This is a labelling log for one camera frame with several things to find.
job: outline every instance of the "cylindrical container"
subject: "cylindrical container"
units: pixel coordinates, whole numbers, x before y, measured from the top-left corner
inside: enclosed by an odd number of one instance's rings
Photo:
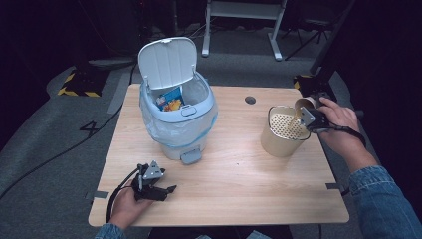
[[[301,115],[301,108],[317,109],[320,107],[320,102],[317,102],[312,97],[300,98],[295,102],[296,116]]]
[[[301,120],[295,117],[294,108],[272,107],[261,134],[261,146],[272,156],[286,157],[292,155],[310,135]]]

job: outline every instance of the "white trash can lid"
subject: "white trash can lid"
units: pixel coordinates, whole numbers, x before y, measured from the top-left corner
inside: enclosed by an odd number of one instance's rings
[[[196,72],[196,61],[196,46],[185,37],[149,43],[138,54],[140,73],[152,90],[190,81]]]

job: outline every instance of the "hazard tape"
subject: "hazard tape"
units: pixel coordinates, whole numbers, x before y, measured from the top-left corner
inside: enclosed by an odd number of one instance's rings
[[[299,79],[303,79],[303,78],[313,78],[314,76],[308,76],[308,75],[298,75],[298,76],[294,76],[293,77],[293,83],[294,83],[294,88],[296,90],[301,90],[301,84],[299,83]]]
[[[77,81],[75,78],[75,70],[73,70],[65,79],[62,87],[60,88],[57,95],[66,95],[72,97],[100,97],[102,92],[93,92],[93,91],[77,91],[68,89],[69,85],[74,81]]]

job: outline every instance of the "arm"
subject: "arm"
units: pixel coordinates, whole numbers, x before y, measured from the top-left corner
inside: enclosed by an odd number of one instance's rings
[[[130,188],[131,180],[129,180],[125,187],[118,194],[112,208],[111,219],[109,223],[100,228],[96,239],[106,238],[125,238],[123,230],[129,227],[153,201],[134,199],[134,192]]]
[[[329,121],[359,131],[354,111],[328,99],[320,101],[325,106],[319,110]],[[422,226],[412,206],[357,137],[335,130],[319,136],[347,163],[351,172],[350,192],[365,238],[422,238]]]

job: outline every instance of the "denim sleeve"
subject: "denim sleeve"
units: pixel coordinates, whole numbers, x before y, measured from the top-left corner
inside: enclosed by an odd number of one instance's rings
[[[349,183],[365,238],[422,238],[418,217],[384,167],[362,168]]]
[[[96,235],[96,239],[126,239],[123,230],[114,224],[104,224]]]

